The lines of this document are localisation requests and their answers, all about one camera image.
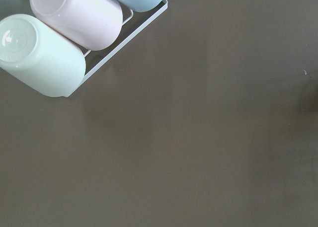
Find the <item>white cup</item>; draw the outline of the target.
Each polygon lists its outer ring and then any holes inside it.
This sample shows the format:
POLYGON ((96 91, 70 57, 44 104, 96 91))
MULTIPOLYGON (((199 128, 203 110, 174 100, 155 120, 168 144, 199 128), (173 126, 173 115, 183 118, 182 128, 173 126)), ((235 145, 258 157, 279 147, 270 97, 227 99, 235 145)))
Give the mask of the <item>white cup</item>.
POLYGON ((68 97, 81 84, 86 63, 71 41, 27 14, 0 22, 0 67, 49 97, 68 97))

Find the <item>pink cup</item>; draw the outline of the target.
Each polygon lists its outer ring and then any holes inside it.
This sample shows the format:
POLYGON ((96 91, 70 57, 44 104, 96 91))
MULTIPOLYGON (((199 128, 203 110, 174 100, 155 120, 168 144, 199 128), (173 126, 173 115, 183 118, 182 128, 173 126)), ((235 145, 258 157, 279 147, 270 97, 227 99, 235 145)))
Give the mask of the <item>pink cup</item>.
POLYGON ((122 29, 117 0, 30 0, 30 5, 39 20, 88 50, 109 47, 122 29))

